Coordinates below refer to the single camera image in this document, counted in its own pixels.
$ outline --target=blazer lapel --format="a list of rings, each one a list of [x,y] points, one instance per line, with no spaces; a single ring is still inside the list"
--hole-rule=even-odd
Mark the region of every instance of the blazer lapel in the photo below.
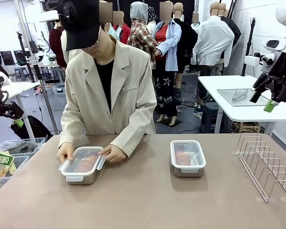
[[[127,73],[123,68],[129,66],[127,47],[120,42],[116,42],[115,57],[111,79],[111,110],[118,95],[127,79]]]
[[[93,93],[95,94],[95,97],[100,100],[100,103],[102,104],[102,107],[105,108],[106,112],[111,115],[103,85],[94,63],[94,59],[89,54],[84,53],[82,60],[82,68],[86,70],[84,78],[91,87]]]

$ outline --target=stool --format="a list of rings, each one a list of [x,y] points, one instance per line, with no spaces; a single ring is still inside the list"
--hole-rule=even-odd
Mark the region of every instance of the stool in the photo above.
[[[211,134],[215,131],[217,112],[219,106],[217,103],[206,103],[203,109],[203,114],[201,118],[200,131],[204,134]],[[221,133],[228,133],[228,117],[224,113],[221,123]]]
[[[28,70],[26,68],[15,68],[15,76],[16,81],[18,81],[18,79],[25,81],[26,78],[29,78]]]

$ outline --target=star print pants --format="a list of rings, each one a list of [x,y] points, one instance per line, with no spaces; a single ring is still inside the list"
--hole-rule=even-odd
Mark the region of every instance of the star print pants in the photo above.
[[[154,71],[155,88],[157,92],[158,111],[168,117],[177,116],[174,104],[174,72],[165,70],[166,60],[156,60]]]

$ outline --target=black baseball cap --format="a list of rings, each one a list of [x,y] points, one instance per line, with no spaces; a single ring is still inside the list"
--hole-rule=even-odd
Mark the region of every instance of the black baseball cap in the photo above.
[[[59,0],[57,12],[67,32],[66,51],[96,43],[101,25],[98,0]]]

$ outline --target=hand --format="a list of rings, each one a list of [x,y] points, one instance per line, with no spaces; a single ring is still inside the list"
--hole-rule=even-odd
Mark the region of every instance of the hand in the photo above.
[[[159,49],[156,49],[155,55],[156,55],[156,56],[161,55],[161,51],[160,51]]]
[[[109,145],[101,152],[100,155],[107,155],[106,161],[109,163],[116,163],[126,159],[126,154],[119,148],[114,145]]]
[[[60,162],[64,162],[67,158],[69,160],[73,160],[73,145],[70,142],[65,142],[61,145],[58,153],[57,153],[57,159]]]

